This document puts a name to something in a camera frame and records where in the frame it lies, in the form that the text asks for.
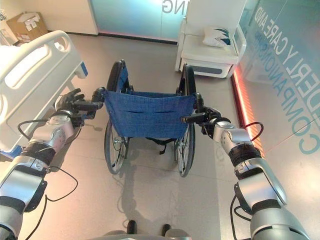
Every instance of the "blue wheelchair seat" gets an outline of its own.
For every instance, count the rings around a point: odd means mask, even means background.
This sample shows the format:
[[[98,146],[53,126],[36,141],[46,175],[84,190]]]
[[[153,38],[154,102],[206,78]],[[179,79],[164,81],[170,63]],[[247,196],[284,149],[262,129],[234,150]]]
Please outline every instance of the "blue wheelchair seat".
[[[121,137],[181,138],[187,124],[181,117],[193,112],[195,96],[170,93],[105,91],[105,105]]]

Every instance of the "floor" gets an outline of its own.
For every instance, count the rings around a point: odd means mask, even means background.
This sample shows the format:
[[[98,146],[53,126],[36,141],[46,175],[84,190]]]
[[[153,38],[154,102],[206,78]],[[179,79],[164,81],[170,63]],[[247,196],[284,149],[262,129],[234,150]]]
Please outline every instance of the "floor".
[[[124,59],[129,80],[137,91],[175,92],[180,74],[174,71],[177,46],[112,37],[72,35],[72,41],[87,67],[86,79],[73,80],[88,99],[106,86],[113,63]],[[219,109],[238,124],[229,79],[196,77],[196,88],[206,106]],[[128,159],[118,175],[111,175],[104,157],[104,135],[108,122],[105,109],[86,121],[72,143],[62,168],[75,176],[74,193],[49,202],[41,225],[32,240],[85,240],[112,230],[124,230],[129,220],[137,221],[139,234],[159,235],[163,224],[188,232],[194,240],[232,239],[229,207],[236,177],[233,166],[220,147],[196,127],[192,169],[180,177],[174,162],[173,145],[162,147],[143,139],[130,142]],[[0,168],[9,165],[0,160]],[[54,199],[70,191],[75,183],[63,172],[51,173],[46,194]],[[20,239],[37,224],[44,201],[24,214]],[[250,236],[249,224],[236,219],[238,238]]]

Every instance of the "white wall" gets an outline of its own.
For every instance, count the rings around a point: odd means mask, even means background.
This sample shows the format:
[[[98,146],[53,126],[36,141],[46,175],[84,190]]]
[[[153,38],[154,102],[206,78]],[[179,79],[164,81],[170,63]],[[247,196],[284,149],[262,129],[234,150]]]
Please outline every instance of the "white wall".
[[[25,11],[24,4],[21,0],[0,0],[0,9],[4,9],[8,19],[15,17],[16,15]],[[17,42],[18,39],[12,33],[6,21],[0,21],[0,29],[6,30],[12,39],[12,44]]]
[[[90,0],[19,1],[24,5],[25,11],[40,12],[48,30],[98,34]]]

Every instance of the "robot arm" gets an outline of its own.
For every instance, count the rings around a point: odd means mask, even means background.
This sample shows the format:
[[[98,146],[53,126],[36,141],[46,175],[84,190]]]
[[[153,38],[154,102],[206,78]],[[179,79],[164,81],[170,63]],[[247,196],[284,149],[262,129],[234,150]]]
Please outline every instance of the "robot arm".
[[[203,106],[196,95],[196,114],[182,118],[184,123],[197,123],[202,133],[221,143],[230,157],[238,182],[235,196],[242,209],[252,215],[252,240],[309,240],[296,217],[284,208],[287,196],[260,151],[254,147],[248,132],[237,128],[221,113]]]
[[[16,240],[21,230],[23,213],[31,212],[40,203],[54,156],[84,125],[85,119],[93,119],[96,110],[103,106],[104,88],[98,88],[92,100],[84,101],[84,95],[76,95],[76,89],[64,95],[56,103],[56,112],[44,126],[38,127],[27,147],[14,158],[0,182],[0,240]]]

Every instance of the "wheelchair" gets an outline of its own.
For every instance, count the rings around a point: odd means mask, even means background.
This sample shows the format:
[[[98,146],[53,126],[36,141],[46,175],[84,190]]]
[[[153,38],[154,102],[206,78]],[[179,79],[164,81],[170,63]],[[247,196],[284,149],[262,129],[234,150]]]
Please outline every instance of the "wheelchair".
[[[104,92],[109,114],[104,155],[110,173],[119,173],[128,155],[130,139],[144,137],[164,146],[160,154],[173,142],[174,160],[180,175],[186,177],[193,164],[196,140],[194,124],[182,122],[182,117],[190,116],[197,106],[192,67],[184,65],[175,93],[135,91],[128,76],[125,61],[116,61]]]

